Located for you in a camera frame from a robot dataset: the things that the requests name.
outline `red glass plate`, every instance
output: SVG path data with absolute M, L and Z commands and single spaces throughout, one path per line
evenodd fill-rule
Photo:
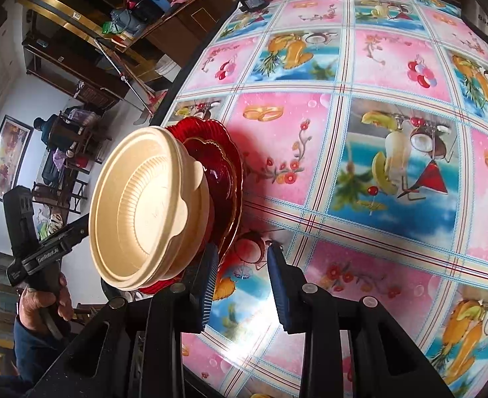
M 167 127 L 167 130 L 182 142 L 191 157 L 198 160 L 206 169 L 209 194 L 215 210 L 213 231 L 209 241 L 218 247 L 219 261 L 222 262 L 237 235 L 242 215 L 243 168 L 239 150 L 222 123 L 216 120 L 202 120 L 189 116 L 175 126 Z M 158 281 L 139 290 L 153 295 L 180 281 L 181 275 Z
M 226 159 L 233 166 L 235 172 L 235 181 L 232 187 L 232 197 L 235 208 L 235 216 L 232 220 L 229 220 L 227 222 L 219 220 L 220 213 L 217 211 L 216 208 L 215 197 L 222 197 L 222 194 L 217 191 L 213 191 L 216 189 L 214 187 L 212 188 L 211 185 L 209 185 L 209 193 L 213 198 L 213 202 L 215 203 L 215 224 L 213 226 L 212 235 L 218 234 L 215 232 L 215 230 L 225 229 L 225 238 L 219 243 L 219 245 L 217 245 L 220 259 L 222 259 L 222 257 L 225 255 L 225 253 L 234 241 L 234 238 L 237 234 L 237 228 L 240 224 L 240 216 L 242 215 L 243 170 L 242 159 L 240 158 L 239 150 L 231 140 L 231 137 L 227 133 L 224 125 L 216 120 L 202 120 L 194 116 L 189 116 L 179 121 L 175 126 L 167 127 L 167 129 L 168 131 L 170 131 L 170 133 L 174 135 L 177 140 L 185 145 L 187 151 L 189 151 L 189 148 L 186 145 L 188 143 L 187 139 L 196 138 L 202 139 L 203 141 L 212 141 L 216 143 L 225 155 Z M 212 164 L 204 163 L 201 160 L 199 161 L 208 170 L 206 172 L 207 175 L 211 171 L 209 165 Z
M 183 145 L 205 169 L 215 217 L 209 241 L 222 247 L 237 216 L 234 167 L 215 141 L 192 137 L 185 139 Z

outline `blue sleeve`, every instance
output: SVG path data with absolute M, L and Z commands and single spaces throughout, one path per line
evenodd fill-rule
M 21 398 L 32 389 L 64 349 L 52 335 L 28 331 L 17 317 L 14 324 L 15 355 L 19 376 L 0 376 L 0 398 Z
M 57 115 L 52 114 L 49 116 L 49 118 L 45 121 L 43 126 L 41 126 L 41 140 L 44 143 L 48 142 L 48 137 L 50 136 L 50 131 L 52 129 L 52 125 L 54 124 L 54 121 L 56 121 Z
M 15 356 L 21 380 L 35 385 L 65 349 L 63 341 L 52 335 L 28 331 L 19 317 L 14 324 Z

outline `clothes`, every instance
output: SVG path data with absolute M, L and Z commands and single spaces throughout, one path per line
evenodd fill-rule
M 14 341 L 19 376 L 0 376 L 0 398 L 25 396 L 64 350 L 62 341 L 28 331 L 19 317 L 14 324 Z
M 52 130 L 52 126 L 56 122 L 56 119 L 59 118 L 57 115 L 51 115 L 42 125 L 41 125 L 41 141 L 50 149 L 50 150 L 60 150 L 64 153 L 72 146 L 73 139 L 61 136 L 61 135 L 50 135 Z M 78 137 L 78 130 L 80 128 L 77 124 L 67 124 L 65 121 L 60 119 L 56 124 L 60 124 L 67 130 L 72 131 L 75 134 L 75 137 Z
M 52 129 L 52 124 L 56 121 L 57 115 L 50 115 L 49 118 L 41 124 L 41 141 L 47 145 L 48 137 L 50 136 L 50 130 Z

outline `cabinet door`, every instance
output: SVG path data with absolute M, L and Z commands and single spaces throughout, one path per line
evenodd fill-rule
M 10 280 L 8 279 L 8 276 L 6 275 L 6 270 L 0 269 L 0 284 L 4 284 L 5 286 L 10 285 Z
M 0 320 L 15 320 L 18 300 L 19 296 L 14 288 L 0 284 Z

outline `bowl lid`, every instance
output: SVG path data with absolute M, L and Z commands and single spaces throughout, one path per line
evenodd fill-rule
M 89 241 L 95 266 L 110 284 L 140 286 L 183 231 L 188 208 L 179 154 L 168 131 L 147 127 L 127 136 L 103 166 L 91 201 Z

